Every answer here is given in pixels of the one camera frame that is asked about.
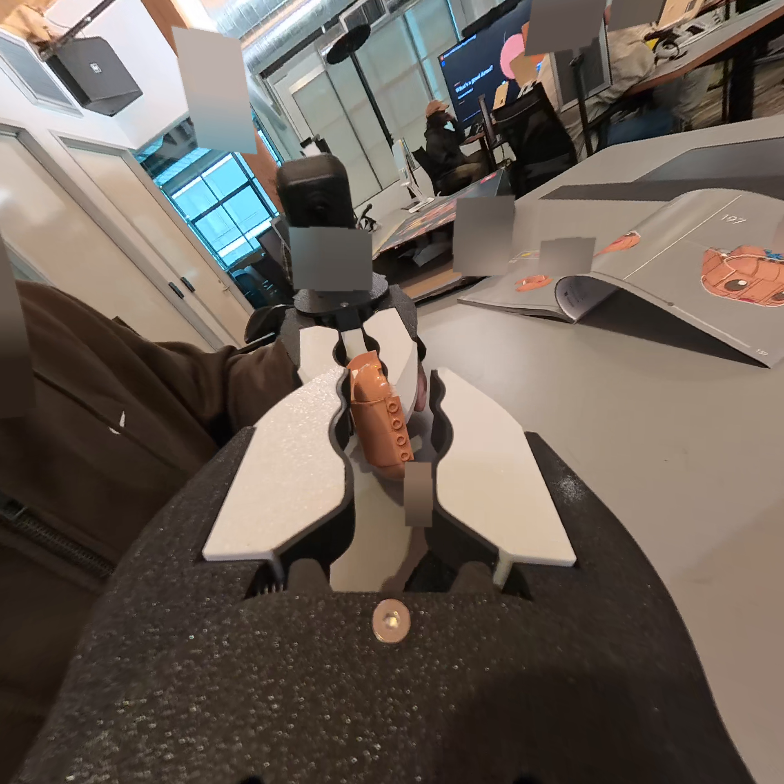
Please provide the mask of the lego instruction booklet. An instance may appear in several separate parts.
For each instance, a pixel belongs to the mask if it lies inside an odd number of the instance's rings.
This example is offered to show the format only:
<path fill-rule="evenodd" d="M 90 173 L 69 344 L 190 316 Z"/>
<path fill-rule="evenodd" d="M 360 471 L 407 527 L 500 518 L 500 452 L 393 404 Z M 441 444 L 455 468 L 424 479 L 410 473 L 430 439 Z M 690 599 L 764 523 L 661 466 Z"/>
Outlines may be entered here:
<path fill-rule="evenodd" d="M 782 226 L 781 199 L 690 191 L 607 239 L 543 240 L 459 302 L 575 324 L 624 292 L 770 368 L 783 356 Z"/>

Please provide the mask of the brown lego assembly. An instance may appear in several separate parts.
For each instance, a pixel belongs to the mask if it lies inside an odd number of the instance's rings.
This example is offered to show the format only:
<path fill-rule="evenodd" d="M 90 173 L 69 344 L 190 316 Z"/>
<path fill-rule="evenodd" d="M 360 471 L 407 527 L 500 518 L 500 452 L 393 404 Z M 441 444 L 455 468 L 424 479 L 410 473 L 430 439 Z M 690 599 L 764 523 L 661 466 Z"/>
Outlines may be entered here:
<path fill-rule="evenodd" d="M 387 379 L 375 350 L 358 354 L 347 368 L 350 411 L 365 461 L 380 477 L 403 481 L 406 463 L 414 459 L 414 452 L 397 390 Z"/>

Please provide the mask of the black wall speaker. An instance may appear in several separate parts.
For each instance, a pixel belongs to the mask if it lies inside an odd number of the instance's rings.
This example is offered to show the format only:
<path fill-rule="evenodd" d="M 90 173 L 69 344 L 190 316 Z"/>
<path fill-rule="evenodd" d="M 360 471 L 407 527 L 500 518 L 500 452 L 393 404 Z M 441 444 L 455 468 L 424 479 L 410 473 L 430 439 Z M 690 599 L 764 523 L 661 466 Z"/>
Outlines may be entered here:
<path fill-rule="evenodd" d="M 101 37 L 68 41 L 58 46 L 46 62 L 88 111 L 113 117 L 143 95 L 111 45 Z"/>

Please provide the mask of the wall display screen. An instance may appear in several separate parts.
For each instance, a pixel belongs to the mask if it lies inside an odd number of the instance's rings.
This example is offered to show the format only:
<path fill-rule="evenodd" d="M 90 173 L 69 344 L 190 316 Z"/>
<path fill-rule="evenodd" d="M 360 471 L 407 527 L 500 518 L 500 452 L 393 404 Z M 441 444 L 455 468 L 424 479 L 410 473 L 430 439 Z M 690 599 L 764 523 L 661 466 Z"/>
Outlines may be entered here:
<path fill-rule="evenodd" d="M 456 122 L 468 136 L 481 119 L 481 96 L 491 110 L 500 86 L 509 84 L 506 103 L 520 92 L 511 61 L 524 52 L 522 28 L 531 6 L 531 1 L 502 2 L 464 29 L 462 40 L 438 57 Z"/>

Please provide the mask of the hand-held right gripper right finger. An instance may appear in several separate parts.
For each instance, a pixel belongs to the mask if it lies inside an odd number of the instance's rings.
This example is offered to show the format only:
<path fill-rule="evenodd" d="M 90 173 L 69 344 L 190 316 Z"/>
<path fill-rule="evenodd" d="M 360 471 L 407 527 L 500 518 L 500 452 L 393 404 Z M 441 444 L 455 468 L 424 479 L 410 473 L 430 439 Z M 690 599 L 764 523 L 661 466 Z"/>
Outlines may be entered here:
<path fill-rule="evenodd" d="M 445 367 L 431 373 L 430 410 L 432 551 L 451 568 L 470 561 L 573 567 L 576 555 L 523 426 Z"/>

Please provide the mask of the person's left forearm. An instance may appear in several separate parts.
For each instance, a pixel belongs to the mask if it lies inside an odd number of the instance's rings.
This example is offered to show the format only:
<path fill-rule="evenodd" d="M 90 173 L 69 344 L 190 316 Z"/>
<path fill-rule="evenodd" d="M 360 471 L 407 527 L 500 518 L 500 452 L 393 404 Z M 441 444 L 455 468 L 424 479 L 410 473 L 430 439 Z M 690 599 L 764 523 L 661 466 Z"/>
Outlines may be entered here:
<path fill-rule="evenodd" d="M 301 386 L 281 339 L 244 354 L 230 347 L 197 352 L 185 367 L 194 416 L 218 446 L 254 425 Z"/>

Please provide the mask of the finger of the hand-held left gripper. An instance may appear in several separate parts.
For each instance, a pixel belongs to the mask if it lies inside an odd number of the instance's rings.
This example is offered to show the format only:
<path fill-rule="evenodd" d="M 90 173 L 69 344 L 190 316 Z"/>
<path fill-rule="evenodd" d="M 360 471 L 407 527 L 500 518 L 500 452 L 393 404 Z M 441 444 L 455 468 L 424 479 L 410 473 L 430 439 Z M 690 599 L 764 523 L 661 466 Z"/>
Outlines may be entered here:
<path fill-rule="evenodd" d="M 384 308 L 362 325 L 367 338 L 378 346 L 377 354 L 389 375 L 419 373 L 417 334 L 410 333 L 404 316 L 396 307 Z"/>
<path fill-rule="evenodd" d="M 299 330 L 298 375 L 303 385 L 334 368 L 344 368 L 341 359 L 343 348 L 340 332 L 320 325 Z"/>

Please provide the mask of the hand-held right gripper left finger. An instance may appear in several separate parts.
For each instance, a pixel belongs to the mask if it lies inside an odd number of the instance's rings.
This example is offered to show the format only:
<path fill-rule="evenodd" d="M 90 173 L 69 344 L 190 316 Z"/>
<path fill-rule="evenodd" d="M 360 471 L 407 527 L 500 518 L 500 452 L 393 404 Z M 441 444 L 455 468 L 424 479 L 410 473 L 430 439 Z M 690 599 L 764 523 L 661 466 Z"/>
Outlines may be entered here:
<path fill-rule="evenodd" d="M 353 503 L 353 474 L 337 432 L 348 414 L 348 375 L 335 367 L 310 380 L 252 427 L 201 551 L 205 561 L 331 563 L 347 549 L 336 544 L 328 555 L 313 537 Z"/>

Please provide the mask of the dark office desk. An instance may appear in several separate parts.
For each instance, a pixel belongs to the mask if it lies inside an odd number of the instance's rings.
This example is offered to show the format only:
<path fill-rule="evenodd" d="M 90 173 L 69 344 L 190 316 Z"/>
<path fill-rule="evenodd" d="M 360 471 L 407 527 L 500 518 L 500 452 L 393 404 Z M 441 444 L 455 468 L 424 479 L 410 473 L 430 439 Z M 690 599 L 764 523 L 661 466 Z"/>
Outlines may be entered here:
<path fill-rule="evenodd" d="M 750 120 L 757 54 L 762 46 L 783 32 L 783 2 L 770 1 L 731 16 L 698 35 L 679 36 L 674 44 L 659 49 L 651 76 L 626 93 L 632 97 L 672 83 L 701 67 L 729 62 L 726 123 Z"/>

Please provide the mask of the printed lego set box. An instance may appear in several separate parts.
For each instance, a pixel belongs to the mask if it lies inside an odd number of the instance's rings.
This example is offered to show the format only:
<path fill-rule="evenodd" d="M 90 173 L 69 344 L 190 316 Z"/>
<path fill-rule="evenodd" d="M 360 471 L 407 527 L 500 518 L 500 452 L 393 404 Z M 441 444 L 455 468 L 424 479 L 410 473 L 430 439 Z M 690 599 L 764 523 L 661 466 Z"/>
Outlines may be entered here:
<path fill-rule="evenodd" d="M 499 169 L 448 197 L 438 198 L 409 215 L 374 252 L 373 269 L 398 285 L 414 303 L 435 299 L 481 281 L 453 268 L 452 239 L 456 204 L 461 198 L 511 194 L 509 173 Z"/>

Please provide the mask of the black floor lamp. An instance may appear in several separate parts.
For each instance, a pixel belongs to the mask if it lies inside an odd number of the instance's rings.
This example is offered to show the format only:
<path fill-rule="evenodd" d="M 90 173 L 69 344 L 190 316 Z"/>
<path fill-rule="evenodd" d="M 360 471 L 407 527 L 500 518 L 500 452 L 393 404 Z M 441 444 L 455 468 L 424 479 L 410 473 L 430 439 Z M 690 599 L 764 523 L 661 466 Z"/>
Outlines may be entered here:
<path fill-rule="evenodd" d="M 345 34 L 337 60 L 328 54 L 327 74 L 350 128 L 357 138 L 359 163 L 368 172 L 353 185 L 365 200 L 398 180 L 393 145 L 403 140 L 415 149 L 423 142 L 423 113 L 429 93 L 410 35 L 403 20 L 387 22 L 370 32 L 359 46 L 358 34 Z"/>

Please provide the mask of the brown hooded jacket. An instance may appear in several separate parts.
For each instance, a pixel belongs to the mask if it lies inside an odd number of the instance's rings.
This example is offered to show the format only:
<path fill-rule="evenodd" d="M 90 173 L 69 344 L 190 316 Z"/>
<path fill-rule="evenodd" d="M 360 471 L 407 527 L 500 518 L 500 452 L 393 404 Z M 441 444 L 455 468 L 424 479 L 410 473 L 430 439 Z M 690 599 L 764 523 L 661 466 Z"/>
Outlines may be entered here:
<path fill-rule="evenodd" d="M 2 782 L 51 711 L 101 566 L 223 447 L 194 416 L 185 367 L 220 349 L 152 342 L 52 286 L 16 290 L 35 403 L 1 428 Z"/>

